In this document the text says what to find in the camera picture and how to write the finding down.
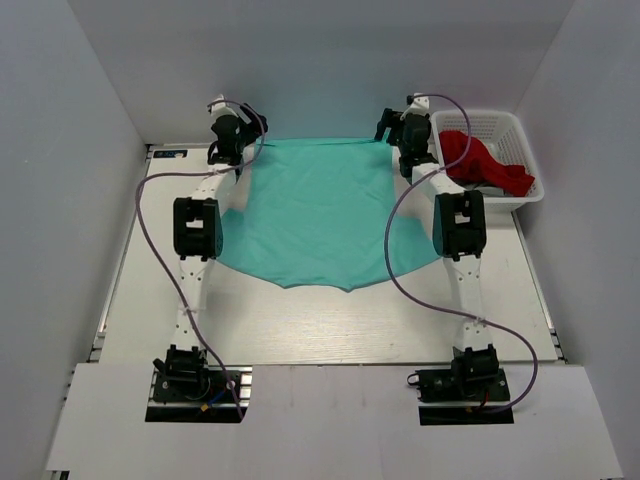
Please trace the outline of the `white plastic basket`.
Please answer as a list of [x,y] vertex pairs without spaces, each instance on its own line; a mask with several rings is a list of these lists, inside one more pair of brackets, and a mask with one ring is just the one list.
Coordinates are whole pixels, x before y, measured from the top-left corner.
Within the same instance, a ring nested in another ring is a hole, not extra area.
[[522,165],[528,174],[535,177],[533,186],[523,197],[490,198],[483,195],[485,210],[488,213],[512,212],[526,203],[537,202],[544,196],[535,158],[520,122],[513,114],[495,110],[470,110],[462,114],[457,110],[444,110],[431,115],[431,124],[436,156],[445,172],[448,165],[442,156],[439,133],[460,131],[469,139],[464,153],[451,164],[451,167],[464,158],[470,148],[471,137],[475,137],[500,164]]

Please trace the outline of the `red t shirt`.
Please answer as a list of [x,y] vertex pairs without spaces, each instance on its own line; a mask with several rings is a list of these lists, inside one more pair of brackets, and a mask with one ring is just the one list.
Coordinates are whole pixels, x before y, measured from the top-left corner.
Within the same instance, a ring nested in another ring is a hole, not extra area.
[[488,183],[516,197],[525,196],[535,182],[522,165],[503,165],[493,158],[477,138],[471,137],[470,148],[464,158],[451,167],[464,153],[469,137],[460,131],[439,133],[442,156],[450,178],[465,184]]

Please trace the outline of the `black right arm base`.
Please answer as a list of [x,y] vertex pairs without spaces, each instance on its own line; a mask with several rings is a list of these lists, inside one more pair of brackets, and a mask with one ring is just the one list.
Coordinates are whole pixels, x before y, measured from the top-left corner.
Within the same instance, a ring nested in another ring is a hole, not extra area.
[[407,377],[407,384],[418,392],[422,426],[514,422],[506,374],[493,346],[456,350],[449,367],[417,370]]

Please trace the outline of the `grey t shirt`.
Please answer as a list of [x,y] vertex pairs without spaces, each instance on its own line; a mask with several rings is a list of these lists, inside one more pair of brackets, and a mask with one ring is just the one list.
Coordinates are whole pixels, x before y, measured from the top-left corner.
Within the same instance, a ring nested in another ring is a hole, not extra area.
[[497,187],[488,182],[481,183],[466,183],[463,185],[466,190],[469,191],[479,191],[482,195],[490,197],[490,198],[511,198],[512,194],[507,192],[506,190]]

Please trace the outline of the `teal t shirt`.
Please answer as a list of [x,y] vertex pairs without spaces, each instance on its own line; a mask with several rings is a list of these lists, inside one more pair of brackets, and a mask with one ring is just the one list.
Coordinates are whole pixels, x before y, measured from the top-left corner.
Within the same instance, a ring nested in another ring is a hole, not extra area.
[[273,140],[246,205],[222,217],[221,264],[279,287],[349,292],[438,260],[420,220],[393,214],[392,148],[365,139]]

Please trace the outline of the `dark label sticker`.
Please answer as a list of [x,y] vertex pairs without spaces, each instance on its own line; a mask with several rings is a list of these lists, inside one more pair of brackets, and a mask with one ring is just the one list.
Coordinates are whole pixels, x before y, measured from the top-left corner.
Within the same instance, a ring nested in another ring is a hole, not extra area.
[[188,155],[188,151],[186,149],[155,150],[153,152],[153,158],[161,158],[161,159],[185,158],[187,155]]

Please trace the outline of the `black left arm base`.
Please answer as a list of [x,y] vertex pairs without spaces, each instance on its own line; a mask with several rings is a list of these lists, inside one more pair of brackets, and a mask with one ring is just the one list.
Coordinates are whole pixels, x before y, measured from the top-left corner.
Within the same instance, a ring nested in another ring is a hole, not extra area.
[[153,361],[145,414],[148,423],[238,424],[246,413],[252,386],[250,367],[210,365],[196,347],[172,346]]

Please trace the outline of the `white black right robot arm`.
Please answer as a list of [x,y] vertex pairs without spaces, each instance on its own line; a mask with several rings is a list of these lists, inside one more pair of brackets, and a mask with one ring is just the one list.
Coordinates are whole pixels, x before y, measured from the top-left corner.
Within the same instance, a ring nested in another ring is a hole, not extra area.
[[484,391],[499,363],[487,325],[482,318],[481,255],[487,243],[483,196],[454,182],[428,151],[432,126],[428,110],[411,107],[401,113],[383,110],[374,139],[386,139],[398,150],[401,176],[411,182],[401,194],[405,200],[419,190],[431,205],[431,241],[442,258],[455,308],[429,304],[406,290],[415,303],[462,319],[453,345],[451,384],[461,397],[472,399]]

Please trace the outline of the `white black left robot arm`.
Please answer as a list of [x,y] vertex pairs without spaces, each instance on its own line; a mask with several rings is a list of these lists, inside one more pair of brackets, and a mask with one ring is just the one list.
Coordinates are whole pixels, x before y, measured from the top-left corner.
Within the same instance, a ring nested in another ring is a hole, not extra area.
[[207,151],[204,178],[193,193],[173,202],[173,248],[179,257],[179,306],[176,331],[167,361],[190,365],[180,370],[177,387],[188,398],[199,399],[211,387],[209,349],[201,342],[199,316],[206,309],[209,277],[222,253],[222,217],[244,207],[248,193],[242,179],[254,160],[256,142],[268,131],[266,118],[248,104],[216,97],[209,105],[214,142]]

